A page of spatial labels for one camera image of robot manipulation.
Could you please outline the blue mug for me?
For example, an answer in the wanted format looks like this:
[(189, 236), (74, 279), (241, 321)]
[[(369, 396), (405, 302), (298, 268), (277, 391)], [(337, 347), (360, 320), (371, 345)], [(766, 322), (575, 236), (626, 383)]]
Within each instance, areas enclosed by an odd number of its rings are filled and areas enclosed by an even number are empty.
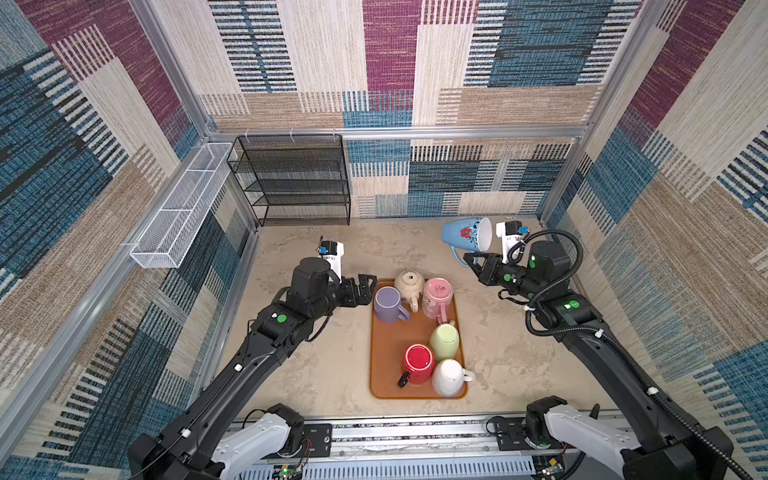
[(493, 235), (493, 225), (489, 218), (473, 217), (446, 223), (442, 227), (441, 240), (451, 248), (460, 265), (469, 267), (458, 251), (486, 253), (491, 247)]

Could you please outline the purple mug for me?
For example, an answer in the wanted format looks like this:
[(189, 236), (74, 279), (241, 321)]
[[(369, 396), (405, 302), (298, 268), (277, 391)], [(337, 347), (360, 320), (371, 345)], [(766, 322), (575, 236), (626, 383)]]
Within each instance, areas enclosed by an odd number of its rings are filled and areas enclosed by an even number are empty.
[(402, 303), (400, 292), (392, 286), (384, 286), (377, 290), (374, 297), (374, 313), (376, 318), (385, 324), (408, 321), (410, 312)]

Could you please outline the orange plastic tray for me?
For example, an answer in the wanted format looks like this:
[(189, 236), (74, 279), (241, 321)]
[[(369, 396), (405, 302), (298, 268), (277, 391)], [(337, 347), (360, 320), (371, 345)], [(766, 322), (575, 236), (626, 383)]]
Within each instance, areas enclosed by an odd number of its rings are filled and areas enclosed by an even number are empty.
[(403, 388), (397, 386), (397, 381), (404, 373), (407, 348), (416, 343), (429, 345), (430, 337), (438, 327), (437, 322), (425, 316), (421, 309), (413, 313), (409, 300), (403, 299), (402, 305), (411, 315), (409, 320), (384, 323), (376, 313), (372, 314), (370, 391), (382, 400), (441, 399), (430, 379), (420, 385), (408, 382)]

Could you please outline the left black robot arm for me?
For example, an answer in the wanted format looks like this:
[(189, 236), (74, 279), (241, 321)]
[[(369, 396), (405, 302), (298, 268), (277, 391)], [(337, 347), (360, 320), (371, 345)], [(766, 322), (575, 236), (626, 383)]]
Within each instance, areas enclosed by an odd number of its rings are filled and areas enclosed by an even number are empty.
[(160, 434), (142, 434), (128, 449), (133, 479), (215, 479), (225, 462), (213, 460), (216, 447), (237, 414), (263, 382), (304, 342), (314, 323), (338, 307), (373, 301), (377, 277), (338, 276), (331, 264), (307, 257), (256, 316), (229, 363), (197, 399)]

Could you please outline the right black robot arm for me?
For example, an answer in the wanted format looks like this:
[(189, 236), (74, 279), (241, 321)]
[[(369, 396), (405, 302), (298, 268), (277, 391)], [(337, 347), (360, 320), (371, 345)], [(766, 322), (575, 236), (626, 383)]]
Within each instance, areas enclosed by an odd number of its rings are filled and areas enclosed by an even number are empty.
[(613, 335), (603, 315), (569, 286), (583, 262), (580, 240), (559, 229), (521, 240), (526, 265), (502, 255), (467, 252), (463, 259), (478, 281), (499, 287), (503, 300), (523, 306), (527, 331), (563, 344), (595, 377), (632, 428), (623, 440), (606, 425), (581, 417), (549, 397), (533, 406), (548, 437), (573, 446), (624, 479), (721, 479), (727, 471), (747, 479), (733, 457), (730, 438), (706, 429), (680, 407)]

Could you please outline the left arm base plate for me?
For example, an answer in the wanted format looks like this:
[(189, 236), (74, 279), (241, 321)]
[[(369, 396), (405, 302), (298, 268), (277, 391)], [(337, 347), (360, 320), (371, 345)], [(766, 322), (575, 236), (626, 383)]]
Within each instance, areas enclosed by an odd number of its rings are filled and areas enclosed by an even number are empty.
[(331, 454), (331, 423), (309, 423), (303, 428), (300, 456), (304, 459), (328, 458)]

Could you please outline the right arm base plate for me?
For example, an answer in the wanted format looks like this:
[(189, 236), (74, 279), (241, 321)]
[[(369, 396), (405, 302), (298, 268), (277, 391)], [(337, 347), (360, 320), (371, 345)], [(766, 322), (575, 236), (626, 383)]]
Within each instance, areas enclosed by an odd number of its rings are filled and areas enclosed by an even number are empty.
[(489, 419), (488, 430), (496, 438), (502, 452), (532, 451), (534, 447), (527, 440), (524, 417), (494, 416)]

